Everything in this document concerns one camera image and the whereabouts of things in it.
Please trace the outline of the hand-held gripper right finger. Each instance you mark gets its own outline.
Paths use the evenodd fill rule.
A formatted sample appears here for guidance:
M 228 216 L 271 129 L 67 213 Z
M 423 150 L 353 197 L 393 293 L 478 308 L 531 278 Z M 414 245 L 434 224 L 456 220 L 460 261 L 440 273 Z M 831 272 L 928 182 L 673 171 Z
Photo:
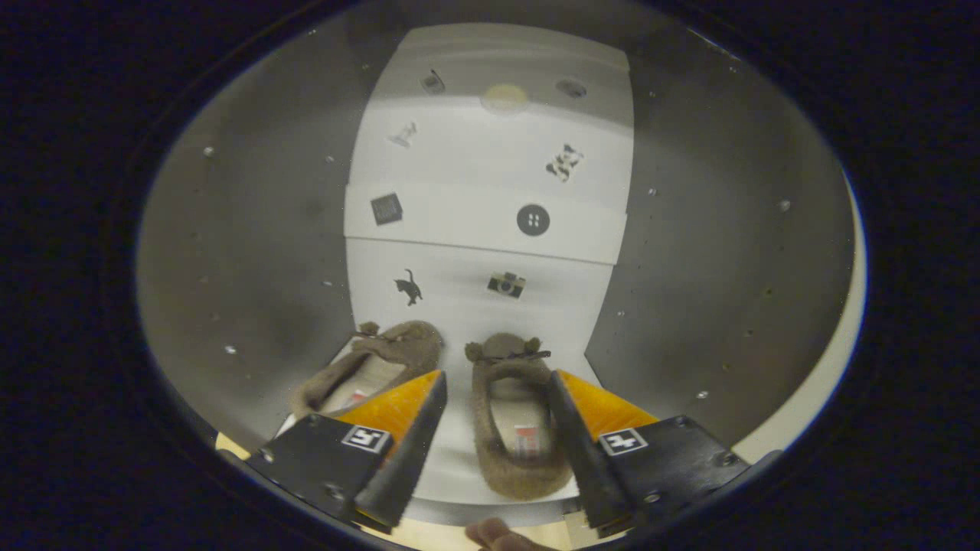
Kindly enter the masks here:
M 548 400 L 591 529 L 654 533 L 740 492 L 781 455 L 757 461 L 690 416 L 657 419 L 619 395 L 554 370 Z

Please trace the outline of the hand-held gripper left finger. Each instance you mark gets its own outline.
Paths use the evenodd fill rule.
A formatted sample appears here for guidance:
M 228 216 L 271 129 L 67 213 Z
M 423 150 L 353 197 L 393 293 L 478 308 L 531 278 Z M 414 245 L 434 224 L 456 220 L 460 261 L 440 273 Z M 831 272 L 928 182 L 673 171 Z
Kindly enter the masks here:
M 399 526 L 447 403 L 441 370 L 339 416 L 312 412 L 260 448 L 260 477 L 339 522 Z

